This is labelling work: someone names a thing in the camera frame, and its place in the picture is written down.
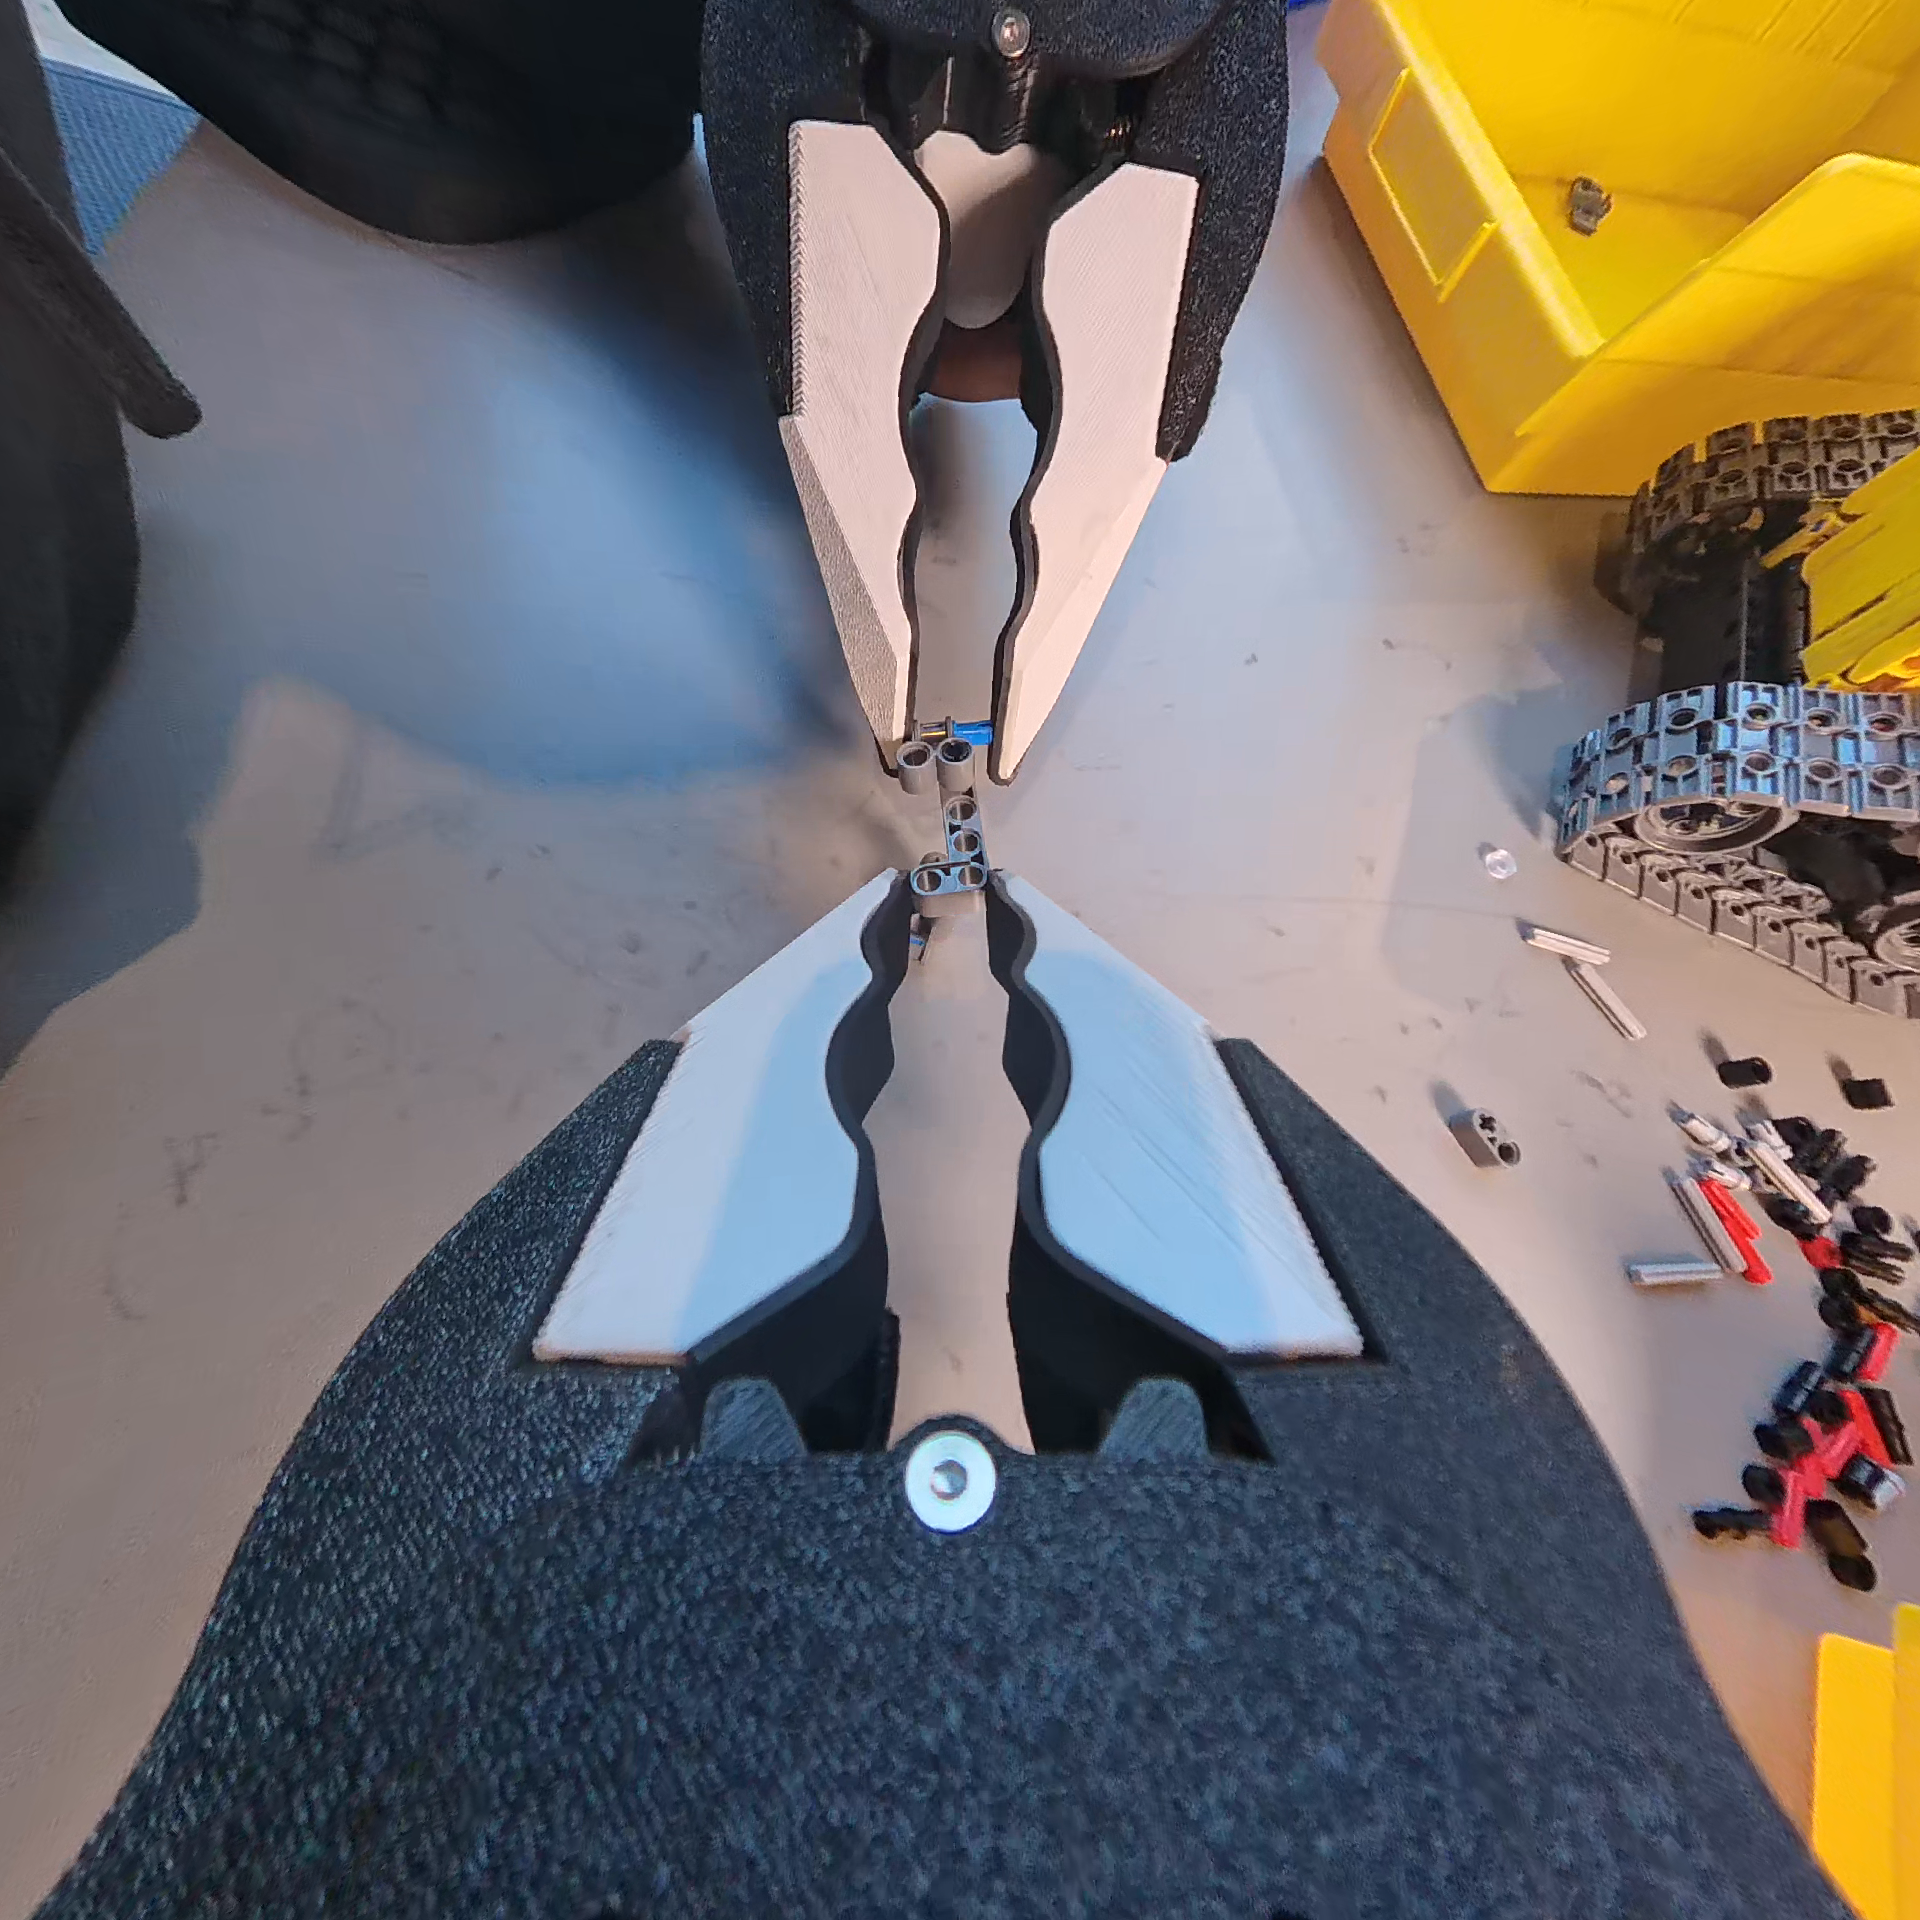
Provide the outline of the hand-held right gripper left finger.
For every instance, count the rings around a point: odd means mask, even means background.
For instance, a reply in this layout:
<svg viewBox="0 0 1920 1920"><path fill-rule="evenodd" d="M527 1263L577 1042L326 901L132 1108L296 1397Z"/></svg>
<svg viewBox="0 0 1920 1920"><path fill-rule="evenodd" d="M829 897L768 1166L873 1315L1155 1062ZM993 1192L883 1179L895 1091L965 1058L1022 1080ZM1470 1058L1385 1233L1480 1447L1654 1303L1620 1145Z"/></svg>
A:
<svg viewBox="0 0 1920 1920"><path fill-rule="evenodd" d="M681 1027L536 1357L695 1364L842 1245L861 1155L829 1046L874 981L861 937L895 887L874 877Z"/></svg>

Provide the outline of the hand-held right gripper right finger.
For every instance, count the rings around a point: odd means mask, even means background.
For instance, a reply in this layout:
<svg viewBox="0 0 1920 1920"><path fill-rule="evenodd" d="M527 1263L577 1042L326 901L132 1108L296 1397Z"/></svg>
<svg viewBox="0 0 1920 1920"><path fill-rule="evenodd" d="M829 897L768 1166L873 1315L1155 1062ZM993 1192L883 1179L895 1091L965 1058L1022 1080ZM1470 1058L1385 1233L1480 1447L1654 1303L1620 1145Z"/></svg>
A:
<svg viewBox="0 0 1920 1920"><path fill-rule="evenodd" d="M986 928L1043 1256L1209 1357L1357 1357L1213 1027L1028 879L993 877Z"/></svg>

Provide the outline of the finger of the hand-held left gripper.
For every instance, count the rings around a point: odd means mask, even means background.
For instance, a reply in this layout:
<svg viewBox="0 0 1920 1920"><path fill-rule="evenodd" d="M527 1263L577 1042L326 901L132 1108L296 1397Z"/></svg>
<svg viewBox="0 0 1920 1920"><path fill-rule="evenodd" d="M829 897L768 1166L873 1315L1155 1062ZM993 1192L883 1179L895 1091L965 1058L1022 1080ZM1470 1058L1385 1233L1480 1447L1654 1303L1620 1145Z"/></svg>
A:
<svg viewBox="0 0 1920 1920"><path fill-rule="evenodd" d="M931 348L945 226L873 122L790 130L793 402L782 443L829 586L852 688L900 755L919 630L904 584L919 481L904 412Z"/></svg>
<svg viewBox="0 0 1920 1920"><path fill-rule="evenodd" d="M1047 226L1028 301L1047 428L1014 511L1019 608L993 664L990 777L1009 786L1163 481L1162 416L1200 181L1108 167Z"/></svg>

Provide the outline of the grey L-shaped beam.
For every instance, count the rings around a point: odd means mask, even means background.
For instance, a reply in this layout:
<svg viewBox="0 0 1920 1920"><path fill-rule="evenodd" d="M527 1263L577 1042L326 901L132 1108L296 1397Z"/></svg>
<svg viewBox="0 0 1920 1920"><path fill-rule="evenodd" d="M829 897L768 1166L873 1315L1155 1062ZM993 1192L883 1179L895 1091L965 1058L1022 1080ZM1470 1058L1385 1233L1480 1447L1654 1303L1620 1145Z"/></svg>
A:
<svg viewBox="0 0 1920 1920"><path fill-rule="evenodd" d="M986 841L974 792L945 798L944 848L910 869L910 901L927 920L972 911L990 882Z"/></svg>

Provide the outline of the grey desk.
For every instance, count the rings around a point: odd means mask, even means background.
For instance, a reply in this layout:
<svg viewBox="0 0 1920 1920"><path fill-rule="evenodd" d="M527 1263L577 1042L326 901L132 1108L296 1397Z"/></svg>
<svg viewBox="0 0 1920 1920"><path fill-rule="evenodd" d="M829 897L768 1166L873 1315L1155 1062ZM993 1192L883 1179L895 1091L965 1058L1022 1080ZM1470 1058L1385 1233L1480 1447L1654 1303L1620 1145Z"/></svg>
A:
<svg viewBox="0 0 1920 1920"><path fill-rule="evenodd" d="M1587 498L1478 488L1320 160L990 848L1253 1039L1484 1263L1609 1443L1792 1827L1820 1637L1916 1601L1703 1545L1814 1282L1691 1249L1712 1046L1916 1209L1916 1034L1548 853L1650 664ZM3 1918L171 1704L243 1527L400 1279L643 1042L924 823L878 777L702 160L497 249L343 222L202 127L99 259L206 423L132 439L132 646L3 915ZM1521 877L1478 858L1499 845ZM1521 924L1609 945L1623 1042ZM1886 1079L1852 1112L1836 1079ZM1448 1131L1489 1108L1521 1168Z"/></svg>

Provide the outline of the person's left hand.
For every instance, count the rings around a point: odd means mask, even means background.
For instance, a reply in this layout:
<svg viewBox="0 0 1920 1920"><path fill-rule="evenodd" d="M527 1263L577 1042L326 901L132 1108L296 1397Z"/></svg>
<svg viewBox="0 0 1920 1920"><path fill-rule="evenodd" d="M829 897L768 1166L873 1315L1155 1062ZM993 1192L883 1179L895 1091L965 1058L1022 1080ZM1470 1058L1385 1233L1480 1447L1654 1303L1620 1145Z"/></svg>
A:
<svg viewBox="0 0 1920 1920"><path fill-rule="evenodd" d="M1022 410L1032 410L1043 377L1047 362L1027 312L1006 312L981 330L945 323L919 377L919 396L956 406L1022 402Z"/></svg>

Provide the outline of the yellow plastic storage bin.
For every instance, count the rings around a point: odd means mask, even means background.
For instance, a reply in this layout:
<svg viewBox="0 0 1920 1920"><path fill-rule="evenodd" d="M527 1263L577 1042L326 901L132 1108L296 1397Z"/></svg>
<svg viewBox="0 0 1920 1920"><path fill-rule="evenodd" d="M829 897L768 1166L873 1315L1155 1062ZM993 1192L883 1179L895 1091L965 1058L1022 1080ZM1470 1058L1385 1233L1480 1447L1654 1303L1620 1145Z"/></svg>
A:
<svg viewBox="0 0 1920 1920"><path fill-rule="evenodd" d="M1320 65L1489 493L1630 495L1738 420L1916 410L1916 3L1332 3Z"/></svg>
<svg viewBox="0 0 1920 1920"><path fill-rule="evenodd" d="M1819 1649L1814 1853L1856 1918L1916 1918L1916 1603Z"/></svg>

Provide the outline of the pile of black red connectors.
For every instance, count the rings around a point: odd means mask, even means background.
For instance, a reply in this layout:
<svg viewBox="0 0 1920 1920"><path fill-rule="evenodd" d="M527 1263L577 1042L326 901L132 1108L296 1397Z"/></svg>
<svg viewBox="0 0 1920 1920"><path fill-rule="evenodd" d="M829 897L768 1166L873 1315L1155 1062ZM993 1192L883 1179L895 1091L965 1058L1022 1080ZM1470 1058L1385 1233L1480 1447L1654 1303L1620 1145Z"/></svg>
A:
<svg viewBox="0 0 1920 1920"><path fill-rule="evenodd" d="M1748 1112L1734 1129L1670 1108L1691 1145L1667 1184L1691 1217L1712 1273L1770 1286L1763 1229L1791 1234L1814 1279L1827 1344L1791 1364L1750 1431L1738 1501L1700 1504L1712 1545L1814 1552L1844 1593L1872 1596L1881 1568L1864 1519L1916 1488L1916 1434L1894 1389L1916 1352L1916 1219L1872 1204L1876 1159L1810 1116Z"/></svg>

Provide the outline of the yellow tracked toy vehicle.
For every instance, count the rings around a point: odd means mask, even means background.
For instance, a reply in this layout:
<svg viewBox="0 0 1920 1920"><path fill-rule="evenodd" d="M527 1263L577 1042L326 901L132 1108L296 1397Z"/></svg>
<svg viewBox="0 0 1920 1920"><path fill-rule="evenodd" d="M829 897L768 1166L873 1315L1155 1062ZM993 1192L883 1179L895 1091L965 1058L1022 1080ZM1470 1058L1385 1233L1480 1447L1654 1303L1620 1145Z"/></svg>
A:
<svg viewBox="0 0 1920 1920"><path fill-rule="evenodd" d="M1594 584L1663 674L1573 745L1556 857L1916 1023L1916 412L1678 449Z"/></svg>

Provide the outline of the blue grey fabric seat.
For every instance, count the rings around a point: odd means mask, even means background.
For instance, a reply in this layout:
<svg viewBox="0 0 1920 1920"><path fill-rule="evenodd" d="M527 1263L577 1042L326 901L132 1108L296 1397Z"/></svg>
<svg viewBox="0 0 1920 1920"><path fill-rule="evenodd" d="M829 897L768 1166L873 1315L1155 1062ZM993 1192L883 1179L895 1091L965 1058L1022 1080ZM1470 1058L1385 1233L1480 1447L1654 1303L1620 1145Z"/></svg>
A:
<svg viewBox="0 0 1920 1920"><path fill-rule="evenodd" d="M176 97L64 60L45 60L64 167L86 253L132 216L138 195L177 160L200 115Z"/></svg>

